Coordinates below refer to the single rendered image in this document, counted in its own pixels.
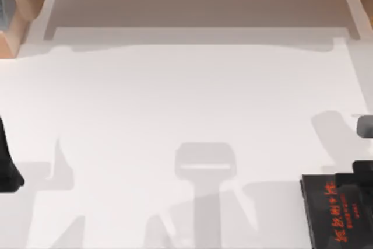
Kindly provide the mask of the black book with red lettering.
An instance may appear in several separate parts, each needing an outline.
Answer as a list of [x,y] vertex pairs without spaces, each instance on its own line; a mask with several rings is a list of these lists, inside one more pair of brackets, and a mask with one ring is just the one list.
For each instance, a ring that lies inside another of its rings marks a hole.
[[300,180],[312,249],[373,249],[373,187],[363,203],[342,203],[333,174]]

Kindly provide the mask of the pale grey rounded box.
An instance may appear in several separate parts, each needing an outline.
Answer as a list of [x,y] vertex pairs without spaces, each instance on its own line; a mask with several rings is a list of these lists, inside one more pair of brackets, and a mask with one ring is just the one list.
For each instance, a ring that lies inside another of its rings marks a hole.
[[362,115],[357,120],[357,135],[364,139],[373,139],[373,115]]

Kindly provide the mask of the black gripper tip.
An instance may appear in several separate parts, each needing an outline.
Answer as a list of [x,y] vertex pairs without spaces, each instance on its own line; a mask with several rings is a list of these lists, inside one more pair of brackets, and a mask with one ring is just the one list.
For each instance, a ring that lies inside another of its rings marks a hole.
[[25,180],[10,155],[3,120],[0,117],[0,194],[14,193],[24,184]]

